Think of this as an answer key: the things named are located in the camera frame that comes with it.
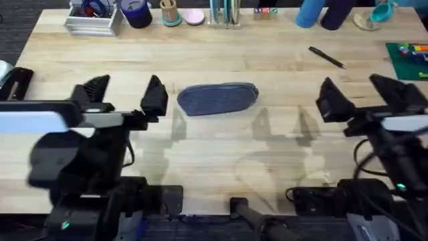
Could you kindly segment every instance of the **pen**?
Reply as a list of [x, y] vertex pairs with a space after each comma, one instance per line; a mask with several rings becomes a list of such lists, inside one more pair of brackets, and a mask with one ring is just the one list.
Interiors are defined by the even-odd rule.
[[309, 47], [309, 50], [316, 54], [317, 56], [320, 56], [321, 58], [324, 58], [325, 60], [329, 61], [330, 63], [334, 64], [335, 66], [338, 66], [339, 68], [346, 69], [345, 65], [340, 63], [339, 61], [335, 60], [334, 58], [331, 58], [330, 56], [323, 53], [321, 50], [315, 48], [315, 47]]

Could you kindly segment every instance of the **blue water bottle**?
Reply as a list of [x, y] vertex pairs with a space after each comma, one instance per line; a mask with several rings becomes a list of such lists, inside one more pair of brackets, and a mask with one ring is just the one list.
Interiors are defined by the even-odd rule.
[[325, 3], [326, 0], [305, 0], [297, 14], [296, 24], [299, 27], [312, 27], [317, 22]]

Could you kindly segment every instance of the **blue cup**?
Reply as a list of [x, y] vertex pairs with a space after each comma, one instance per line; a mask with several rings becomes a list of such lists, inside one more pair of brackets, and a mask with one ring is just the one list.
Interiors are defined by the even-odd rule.
[[153, 18], [147, 0], [121, 0], [119, 6], [132, 27], [140, 29], [152, 23]]

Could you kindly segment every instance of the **pencil case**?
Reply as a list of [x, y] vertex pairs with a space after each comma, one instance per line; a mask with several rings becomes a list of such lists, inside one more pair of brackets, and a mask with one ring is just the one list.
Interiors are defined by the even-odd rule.
[[200, 116], [245, 110], [258, 96], [259, 91], [253, 84], [231, 82], [187, 87], [177, 101], [188, 116]]

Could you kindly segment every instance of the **cable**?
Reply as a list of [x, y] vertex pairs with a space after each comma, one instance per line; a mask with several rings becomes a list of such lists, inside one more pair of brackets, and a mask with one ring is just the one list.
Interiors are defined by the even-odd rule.
[[[396, 138], [392, 142], [384, 145], [383, 147], [381, 147], [379, 149], [378, 153], [383, 153], [384, 151], [390, 149], [391, 147], [394, 147], [395, 145], [405, 143], [406, 141], [409, 141], [409, 140], [411, 140], [411, 139], [413, 139], [419, 135], [425, 134], [427, 132], [428, 132], [428, 126], [423, 127], [417, 131], [413, 131], [412, 133], [403, 135], [399, 138]], [[372, 151], [361, 162], [358, 163], [358, 165], [356, 166], [356, 168], [354, 170], [354, 174], [352, 177], [354, 181], [358, 180], [360, 172], [362, 171], [361, 169], [364, 168], [371, 160], [373, 160], [374, 157], [375, 157], [375, 152]]]
[[412, 228], [408, 227], [408, 225], [402, 223], [400, 220], [398, 220], [396, 217], [394, 217], [392, 214], [388, 213], [381, 207], [379, 207], [374, 201], [371, 200], [369, 196], [367, 196], [363, 191], [357, 190], [358, 194], [365, 199], [365, 201], [370, 204], [374, 209], [376, 209], [378, 212], [386, 216], [389, 220], [394, 222], [396, 225], [400, 226], [400, 228], [408, 231], [410, 234], [412, 234], [414, 237], [418, 238], [422, 241], [427, 241], [422, 235], [418, 234], [416, 231], [414, 231]]
[[[354, 148], [353, 157], [354, 157], [354, 162], [357, 166], [358, 166], [358, 161], [357, 161], [358, 160], [358, 150], [366, 142], [368, 142], [368, 139], [361, 140], [359, 143], [356, 144], [356, 146]], [[361, 171], [368, 173], [368, 174], [372, 174], [372, 175], [379, 175], [379, 176], [383, 176], [383, 177], [388, 177], [388, 174], [383, 173], [383, 172], [379, 172], [379, 171], [370, 171], [370, 170], [367, 170], [364, 168], [361, 168]]]
[[180, 216], [177, 216], [177, 219], [181, 222], [181, 223], [183, 223], [183, 224], [186, 224], [186, 225], [195, 225], [195, 226], [204, 226], [204, 225], [207, 225], [207, 226], [210, 226], [210, 225], [226, 225], [226, 224], [231, 224], [231, 223], [233, 223], [234, 221], [236, 221], [236, 220], [238, 220], [238, 219], [235, 219], [235, 218], [231, 218], [231, 217], [229, 217], [229, 220], [227, 220], [227, 221], [224, 221], [224, 222], [186, 222], [186, 221], [184, 221], [184, 219], [182, 218], [182, 217], [180, 217]]
[[132, 148], [132, 144], [131, 141], [128, 139], [126, 142], [126, 147], [128, 147], [129, 149], [129, 153], [131, 154], [131, 162], [130, 163], [125, 163], [122, 168], [124, 167], [129, 167], [130, 165], [134, 164], [135, 162], [135, 153], [134, 153], [134, 149]]
[[28, 241], [41, 241], [41, 240], [45, 240], [46, 238], [47, 238], [47, 236], [43, 236], [43, 237], [35, 238], [32, 240], [28, 240]]

